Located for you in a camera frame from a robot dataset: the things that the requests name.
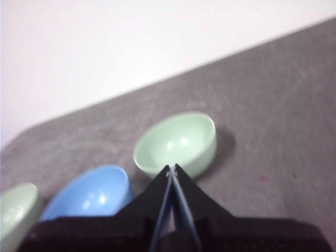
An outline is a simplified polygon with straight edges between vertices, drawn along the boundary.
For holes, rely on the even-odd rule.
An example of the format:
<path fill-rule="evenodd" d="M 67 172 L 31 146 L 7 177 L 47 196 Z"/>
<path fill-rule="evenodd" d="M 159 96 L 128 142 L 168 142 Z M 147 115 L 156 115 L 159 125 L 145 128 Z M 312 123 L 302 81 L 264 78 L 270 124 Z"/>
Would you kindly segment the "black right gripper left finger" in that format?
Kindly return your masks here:
<path fill-rule="evenodd" d="M 18 251 L 147 251 L 169 181 L 165 166 L 113 216 L 59 217 L 34 225 Z"/>

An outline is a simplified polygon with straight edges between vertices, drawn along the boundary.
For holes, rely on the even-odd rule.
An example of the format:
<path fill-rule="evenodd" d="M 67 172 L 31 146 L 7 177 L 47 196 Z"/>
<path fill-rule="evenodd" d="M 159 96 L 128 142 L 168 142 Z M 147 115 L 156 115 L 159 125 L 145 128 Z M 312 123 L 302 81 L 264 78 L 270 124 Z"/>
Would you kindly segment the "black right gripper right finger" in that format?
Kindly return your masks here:
<path fill-rule="evenodd" d="M 329 251 L 316 226 L 288 218 L 238 217 L 209 197 L 178 165 L 172 181 L 191 237 L 201 251 Z"/>

